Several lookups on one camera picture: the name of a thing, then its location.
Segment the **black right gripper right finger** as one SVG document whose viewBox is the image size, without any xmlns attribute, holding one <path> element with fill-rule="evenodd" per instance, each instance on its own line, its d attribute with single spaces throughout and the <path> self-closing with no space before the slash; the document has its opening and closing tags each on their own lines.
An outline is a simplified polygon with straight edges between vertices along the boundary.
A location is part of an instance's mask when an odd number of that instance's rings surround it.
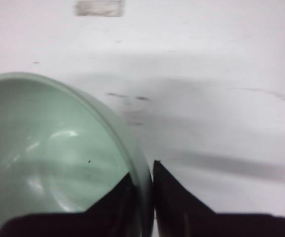
<svg viewBox="0 0 285 237">
<path fill-rule="evenodd" d="M 285 217 L 217 213 L 185 189 L 159 160 L 153 193 L 161 237 L 285 237 Z"/>
</svg>

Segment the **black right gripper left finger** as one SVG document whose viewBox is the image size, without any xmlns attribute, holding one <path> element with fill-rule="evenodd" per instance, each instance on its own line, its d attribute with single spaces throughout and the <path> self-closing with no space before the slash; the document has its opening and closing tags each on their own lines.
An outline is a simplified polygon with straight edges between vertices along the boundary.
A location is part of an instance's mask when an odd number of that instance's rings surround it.
<svg viewBox="0 0 285 237">
<path fill-rule="evenodd" d="M 1 227 L 0 237 L 123 237 L 135 205 L 135 186 L 126 174 L 86 211 L 16 217 Z"/>
</svg>

